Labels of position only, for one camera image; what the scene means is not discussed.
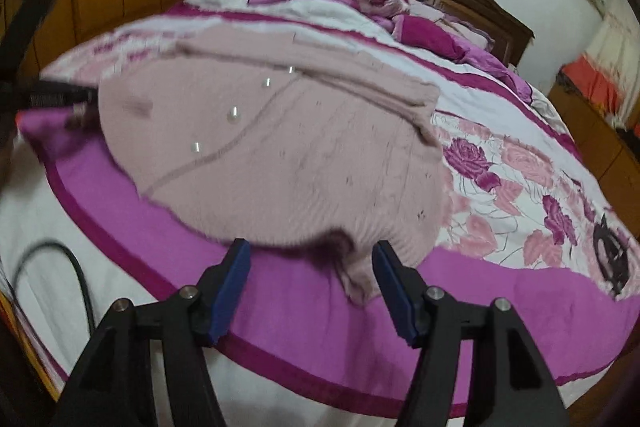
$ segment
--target folded sweater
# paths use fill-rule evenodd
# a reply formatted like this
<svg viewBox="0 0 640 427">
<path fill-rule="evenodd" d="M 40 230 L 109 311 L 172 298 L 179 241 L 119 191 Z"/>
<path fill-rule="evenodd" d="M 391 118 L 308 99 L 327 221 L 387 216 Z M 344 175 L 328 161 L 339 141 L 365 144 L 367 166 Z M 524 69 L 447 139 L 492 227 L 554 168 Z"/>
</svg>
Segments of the folded sweater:
<svg viewBox="0 0 640 427">
<path fill-rule="evenodd" d="M 409 266 L 434 247 L 438 95 L 367 53 L 224 24 L 103 83 L 99 103 L 142 196 L 222 241 L 321 246 L 364 303 L 378 240 Z"/>
</svg>

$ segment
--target red cloth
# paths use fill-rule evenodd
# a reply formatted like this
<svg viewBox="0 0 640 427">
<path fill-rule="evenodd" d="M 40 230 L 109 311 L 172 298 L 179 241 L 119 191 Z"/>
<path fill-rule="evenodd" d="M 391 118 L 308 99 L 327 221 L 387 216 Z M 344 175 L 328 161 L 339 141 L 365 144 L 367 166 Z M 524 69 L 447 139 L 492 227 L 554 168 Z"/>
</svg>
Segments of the red cloth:
<svg viewBox="0 0 640 427">
<path fill-rule="evenodd" d="M 618 88 L 604 73 L 594 68 L 585 55 L 562 68 L 580 92 L 606 114 L 616 113 L 622 103 Z"/>
</svg>

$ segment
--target purple fabric border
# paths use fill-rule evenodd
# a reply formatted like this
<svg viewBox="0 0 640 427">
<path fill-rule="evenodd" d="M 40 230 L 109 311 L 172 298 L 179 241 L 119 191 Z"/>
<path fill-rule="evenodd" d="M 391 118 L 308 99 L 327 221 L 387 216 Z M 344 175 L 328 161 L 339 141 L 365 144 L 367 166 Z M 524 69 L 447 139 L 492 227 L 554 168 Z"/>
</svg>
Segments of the purple fabric border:
<svg viewBox="0 0 640 427">
<path fill-rule="evenodd" d="M 25 134 L 25 137 L 36 152 L 39 160 L 43 163 L 47 180 L 53 193 L 82 233 L 100 251 L 104 252 L 109 259 L 142 284 L 156 299 L 167 298 L 175 292 L 177 288 L 155 270 L 151 270 L 141 263 L 84 211 L 73 195 L 66 190 L 55 162 L 49 158 L 41 143 L 28 134 Z M 48 353 L 42 342 L 39 339 L 38 341 Z M 402 407 L 401 400 L 361 393 L 315 377 L 289 362 L 248 343 L 233 333 L 223 337 L 216 347 L 220 353 L 252 373 L 268 378 L 268 380 L 274 381 L 300 396 L 336 409 L 374 417 L 396 418 Z M 574 380 L 597 375 L 607 365 L 587 373 L 576 373 L 567 377 L 556 378 L 556 385 L 564 385 Z M 54 364 L 54 367 L 60 377 L 66 381 L 66 374 L 62 368 L 57 363 Z M 462 417 L 465 412 L 466 403 L 453 404 L 450 417 Z"/>
<path fill-rule="evenodd" d="M 324 33 L 328 34 L 338 34 L 343 36 L 349 36 L 355 38 L 359 41 L 366 42 L 367 44 L 371 44 L 377 46 L 379 48 L 384 48 L 387 51 L 394 52 L 396 54 L 403 55 L 406 58 L 420 64 L 421 66 L 428 68 L 440 75 L 444 76 L 447 80 L 451 82 L 455 82 L 459 86 L 469 87 L 472 89 L 480 89 L 485 92 L 493 93 L 496 96 L 500 96 L 501 98 L 511 102 L 529 121 L 535 124 L 540 128 L 547 136 L 556 140 L 556 142 L 564 148 L 568 153 L 573 155 L 579 162 L 582 162 L 582 157 L 578 152 L 573 139 L 566 134 L 561 134 L 555 129 L 553 129 L 548 124 L 544 123 L 542 120 L 533 115 L 532 110 L 527 107 L 527 105 L 519 99 L 519 97 L 506 86 L 501 86 L 496 84 L 494 81 L 485 78 L 479 74 L 475 73 L 456 73 L 455 71 L 447 70 L 446 68 L 437 66 L 436 64 L 432 64 L 428 60 L 424 60 L 420 57 L 415 57 L 406 51 L 400 50 L 393 46 L 389 46 L 388 44 L 383 44 L 378 42 L 376 39 L 371 37 L 367 37 L 359 32 L 350 30 L 338 30 L 335 28 L 325 28 L 324 26 L 319 26 L 316 24 L 304 22 L 304 21 L 290 21 L 287 19 L 283 19 L 280 17 L 274 17 L 271 15 L 257 14 L 257 13 L 247 13 L 247 12 L 213 12 L 207 10 L 201 10 L 196 7 L 187 6 L 186 4 L 174 6 L 171 10 L 169 10 L 165 15 L 170 16 L 178 16 L 178 17 L 219 17 L 224 20 L 229 21 L 244 21 L 244 22 L 275 22 L 275 23 L 286 23 L 286 24 L 298 24 L 301 26 L 306 26 L 308 28 L 312 28 L 315 30 L 320 30 Z"/>
</svg>

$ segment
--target blue gripper pad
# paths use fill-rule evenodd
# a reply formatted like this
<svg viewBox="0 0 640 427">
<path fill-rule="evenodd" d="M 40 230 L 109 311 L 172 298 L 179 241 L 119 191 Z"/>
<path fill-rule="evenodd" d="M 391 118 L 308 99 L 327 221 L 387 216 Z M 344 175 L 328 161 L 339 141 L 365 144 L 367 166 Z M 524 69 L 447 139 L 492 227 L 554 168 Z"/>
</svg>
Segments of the blue gripper pad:
<svg viewBox="0 0 640 427">
<path fill-rule="evenodd" d="M 244 239 L 236 239 L 226 253 L 226 256 L 234 256 L 234 259 L 228 267 L 225 280 L 211 307 L 209 337 L 213 344 L 217 344 L 220 337 L 226 335 L 231 319 L 236 313 L 238 301 L 251 268 L 250 253 L 249 242 Z"/>
<path fill-rule="evenodd" d="M 373 247 L 373 274 L 396 327 L 398 336 L 413 346 L 418 338 L 415 327 L 415 304 L 409 298 L 396 269 L 404 269 L 398 256 L 386 241 Z"/>
</svg>

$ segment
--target black cable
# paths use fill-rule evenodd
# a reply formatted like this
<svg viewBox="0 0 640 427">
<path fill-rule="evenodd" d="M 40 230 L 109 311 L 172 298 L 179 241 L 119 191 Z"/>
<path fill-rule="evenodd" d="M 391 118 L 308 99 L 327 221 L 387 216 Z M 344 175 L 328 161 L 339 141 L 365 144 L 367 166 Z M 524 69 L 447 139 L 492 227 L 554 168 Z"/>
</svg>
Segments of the black cable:
<svg viewBox="0 0 640 427">
<path fill-rule="evenodd" d="M 82 302 L 84 303 L 84 311 L 86 312 L 86 321 L 87 327 L 89 329 L 89 336 L 94 334 L 95 331 L 95 315 L 94 315 L 94 307 L 91 302 L 91 296 L 89 295 L 89 288 L 86 283 L 86 279 L 84 278 L 84 272 L 82 271 L 82 267 L 80 263 L 78 263 L 78 259 L 74 255 L 74 253 L 69 250 L 65 245 L 59 243 L 58 241 L 43 241 L 41 243 L 37 243 L 32 247 L 29 247 L 20 257 L 20 263 L 18 263 L 18 267 L 15 271 L 14 282 L 9 285 L 9 291 L 11 292 L 11 300 L 12 307 L 17 307 L 17 283 L 20 279 L 20 275 L 24 270 L 27 262 L 33 257 L 39 250 L 43 248 L 53 248 L 55 250 L 61 251 L 65 257 L 69 260 L 71 265 L 74 267 L 74 271 L 76 272 L 76 277 L 78 277 L 78 283 L 80 285 L 80 291 L 82 293 Z M 15 309 L 12 310 L 14 315 L 16 316 L 16 321 L 18 321 L 17 315 L 15 314 Z"/>
</svg>

